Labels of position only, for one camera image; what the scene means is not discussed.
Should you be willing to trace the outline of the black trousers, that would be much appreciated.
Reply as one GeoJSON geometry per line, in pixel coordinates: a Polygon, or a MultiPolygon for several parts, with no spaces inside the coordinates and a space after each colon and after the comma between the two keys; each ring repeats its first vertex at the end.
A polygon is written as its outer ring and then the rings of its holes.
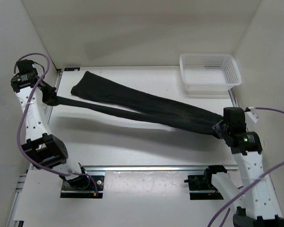
{"type": "Polygon", "coordinates": [[[71,94],[82,100],[76,101],[53,94],[46,103],[50,106],[87,108],[119,118],[158,123],[214,137],[218,135],[213,126],[222,121],[219,114],[138,91],[89,71],[71,89],[71,94]]]}

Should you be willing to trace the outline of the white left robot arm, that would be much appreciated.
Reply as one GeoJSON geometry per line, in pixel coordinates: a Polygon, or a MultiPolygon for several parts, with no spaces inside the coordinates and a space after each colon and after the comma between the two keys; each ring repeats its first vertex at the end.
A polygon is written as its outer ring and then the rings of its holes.
{"type": "Polygon", "coordinates": [[[65,144],[54,136],[43,110],[42,91],[35,88],[36,73],[16,74],[11,86],[18,98],[23,115],[17,132],[20,152],[36,168],[72,180],[79,189],[89,186],[90,178],[81,172],[80,165],[70,161],[65,144]]]}

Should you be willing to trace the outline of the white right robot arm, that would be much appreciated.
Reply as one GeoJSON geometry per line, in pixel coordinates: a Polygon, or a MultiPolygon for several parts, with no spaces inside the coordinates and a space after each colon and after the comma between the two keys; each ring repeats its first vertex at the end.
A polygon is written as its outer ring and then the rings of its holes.
{"type": "Polygon", "coordinates": [[[231,148],[243,188],[239,190],[226,171],[211,172],[203,177],[205,187],[216,188],[227,201],[208,226],[223,210],[230,208],[235,212],[232,218],[235,227],[284,227],[272,181],[263,168],[259,136],[255,132],[248,132],[243,120],[223,120],[215,129],[231,148]]]}

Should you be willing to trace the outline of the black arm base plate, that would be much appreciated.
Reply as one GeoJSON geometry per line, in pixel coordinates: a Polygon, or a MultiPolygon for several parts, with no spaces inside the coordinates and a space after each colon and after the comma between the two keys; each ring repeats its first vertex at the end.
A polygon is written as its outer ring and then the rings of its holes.
{"type": "Polygon", "coordinates": [[[74,199],[102,199],[105,184],[104,175],[79,176],[73,180],[63,180],[60,197],[74,199]]]}

